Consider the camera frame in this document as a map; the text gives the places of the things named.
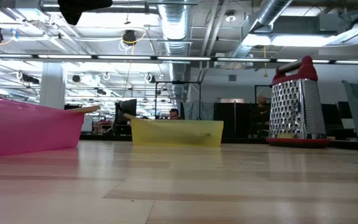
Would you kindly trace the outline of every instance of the silver air duct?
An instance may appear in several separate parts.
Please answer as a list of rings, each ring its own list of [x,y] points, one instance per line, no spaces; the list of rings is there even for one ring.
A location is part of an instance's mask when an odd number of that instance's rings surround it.
[[[245,38],[249,32],[255,31],[262,27],[267,27],[265,32],[271,32],[273,23],[281,15],[293,0],[264,0],[260,6],[260,10],[255,14],[248,16],[244,22],[243,31],[245,34],[244,40],[231,54],[231,57],[244,58],[248,55],[253,45],[247,44]]]
[[[169,56],[187,56],[189,46],[186,43],[175,42],[188,37],[190,8],[186,5],[160,4],[158,10],[161,15],[161,27],[164,39],[172,40],[165,43],[165,50]],[[171,63],[171,81],[189,81],[190,66],[185,63]],[[183,98],[182,88],[173,86],[175,98]]]

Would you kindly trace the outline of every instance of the yellow plastic bin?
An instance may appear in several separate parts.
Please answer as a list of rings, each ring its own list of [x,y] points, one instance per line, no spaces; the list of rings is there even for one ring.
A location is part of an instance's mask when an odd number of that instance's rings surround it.
[[[133,119],[132,140],[135,146],[219,147],[223,121]]]

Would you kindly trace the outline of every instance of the wooden floor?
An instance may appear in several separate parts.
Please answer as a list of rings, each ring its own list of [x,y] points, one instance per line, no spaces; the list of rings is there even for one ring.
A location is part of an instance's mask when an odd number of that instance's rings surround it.
[[[358,224],[358,151],[223,145],[0,157],[0,224]]]

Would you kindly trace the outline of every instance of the pink plastic bin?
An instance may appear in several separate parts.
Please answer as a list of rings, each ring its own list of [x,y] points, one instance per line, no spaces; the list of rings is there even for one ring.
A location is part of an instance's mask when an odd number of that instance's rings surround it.
[[[0,156],[76,147],[84,114],[0,99]]]

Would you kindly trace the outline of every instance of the person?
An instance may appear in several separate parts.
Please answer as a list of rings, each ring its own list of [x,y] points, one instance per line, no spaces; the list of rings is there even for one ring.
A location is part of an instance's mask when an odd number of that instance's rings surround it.
[[[270,108],[264,95],[259,95],[258,107],[251,111],[250,115],[250,134],[256,134],[258,138],[269,136]]]
[[[170,119],[180,119],[178,109],[172,108],[169,111],[169,117]]]

